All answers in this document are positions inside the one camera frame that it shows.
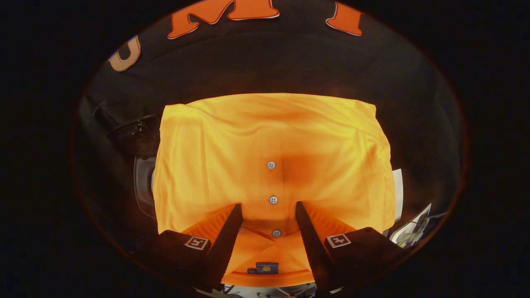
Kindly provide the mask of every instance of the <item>orange folded fabric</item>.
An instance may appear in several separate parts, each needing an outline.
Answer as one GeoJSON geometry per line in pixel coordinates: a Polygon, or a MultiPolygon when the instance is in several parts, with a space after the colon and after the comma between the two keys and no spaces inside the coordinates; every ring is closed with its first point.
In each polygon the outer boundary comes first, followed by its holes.
{"type": "Polygon", "coordinates": [[[209,235],[218,224],[211,231],[193,226],[241,203],[242,229],[223,283],[314,281],[297,201],[321,241],[394,224],[390,145],[374,105],[307,94],[228,95],[166,106],[160,133],[153,186],[159,233],[209,235]],[[276,230],[280,237],[272,235],[276,230]],[[279,274],[246,274],[256,262],[279,263],[279,274]]]}

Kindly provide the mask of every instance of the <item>button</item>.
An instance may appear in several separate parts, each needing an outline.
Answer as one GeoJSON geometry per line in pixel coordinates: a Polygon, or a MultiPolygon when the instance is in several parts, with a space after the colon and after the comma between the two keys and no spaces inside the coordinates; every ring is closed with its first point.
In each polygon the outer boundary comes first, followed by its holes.
{"type": "Polygon", "coordinates": [[[275,205],[277,202],[278,202],[278,197],[277,196],[272,196],[272,197],[269,198],[269,203],[275,205]]]}

